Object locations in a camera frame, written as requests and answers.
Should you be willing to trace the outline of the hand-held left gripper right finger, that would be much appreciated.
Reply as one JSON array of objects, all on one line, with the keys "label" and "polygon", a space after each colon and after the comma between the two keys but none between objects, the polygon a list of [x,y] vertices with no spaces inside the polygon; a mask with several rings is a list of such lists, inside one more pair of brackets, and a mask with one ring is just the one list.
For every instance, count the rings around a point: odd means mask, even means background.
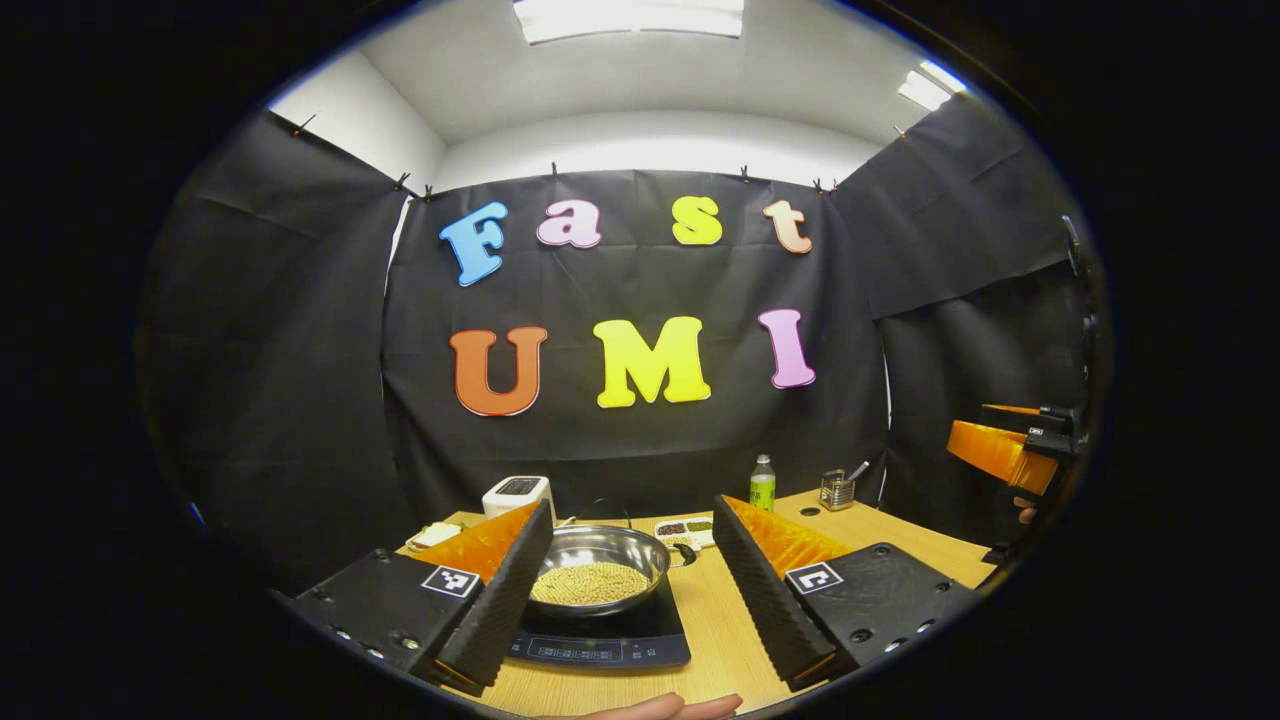
[{"label": "hand-held left gripper right finger", "polygon": [[724,495],[713,505],[713,542],[791,691],[882,664],[980,600],[896,544],[851,550]]}]

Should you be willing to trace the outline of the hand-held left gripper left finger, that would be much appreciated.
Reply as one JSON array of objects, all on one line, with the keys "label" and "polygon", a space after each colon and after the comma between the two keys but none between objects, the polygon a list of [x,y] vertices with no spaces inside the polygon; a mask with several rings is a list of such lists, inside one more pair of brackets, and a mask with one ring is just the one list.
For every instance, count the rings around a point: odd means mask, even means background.
[{"label": "hand-held left gripper left finger", "polygon": [[275,598],[352,653],[472,697],[495,684],[550,546],[539,500],[421,553],[374,550],[294,596]]}]

